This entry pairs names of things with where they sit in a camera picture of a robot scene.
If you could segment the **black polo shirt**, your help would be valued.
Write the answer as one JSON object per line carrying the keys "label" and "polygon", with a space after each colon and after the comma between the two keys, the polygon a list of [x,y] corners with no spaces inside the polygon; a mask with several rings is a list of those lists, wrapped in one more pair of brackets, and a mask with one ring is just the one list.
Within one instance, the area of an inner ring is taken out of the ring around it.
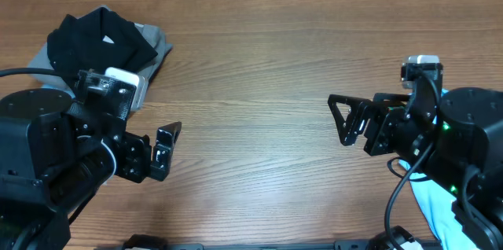
{"label": "black polo shirt", "polygon": [[46,43],[50,65],[64,74],[109,67],[136,73],[157,56],[133,22],[105,7],[80,18],[66,15]]}

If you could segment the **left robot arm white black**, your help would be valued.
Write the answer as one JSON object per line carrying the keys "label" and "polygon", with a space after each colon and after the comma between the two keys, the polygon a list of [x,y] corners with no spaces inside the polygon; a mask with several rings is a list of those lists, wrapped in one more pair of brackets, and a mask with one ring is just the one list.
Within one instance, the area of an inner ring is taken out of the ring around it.
{"label": "left robot arm white black", "polygon": [[1,246],[61,249],[70,226],[113,177],[163,181],[182,125],[156,140],[126,130],[132,93],[125,88],[23,90],[1,101]]}

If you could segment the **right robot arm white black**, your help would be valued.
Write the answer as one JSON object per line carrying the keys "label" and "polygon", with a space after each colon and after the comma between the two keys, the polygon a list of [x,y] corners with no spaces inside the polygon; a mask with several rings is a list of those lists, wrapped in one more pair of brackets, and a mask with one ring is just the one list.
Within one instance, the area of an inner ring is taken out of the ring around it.
{"label": "right robot arm white black", "polygon": [[452,210],[481,249],[502,247],[502,94],[475,87],[444,96],[431,87],[372,100],[332,94],[343,145],[364,135],[370,156],[395,153],[455,197]]}

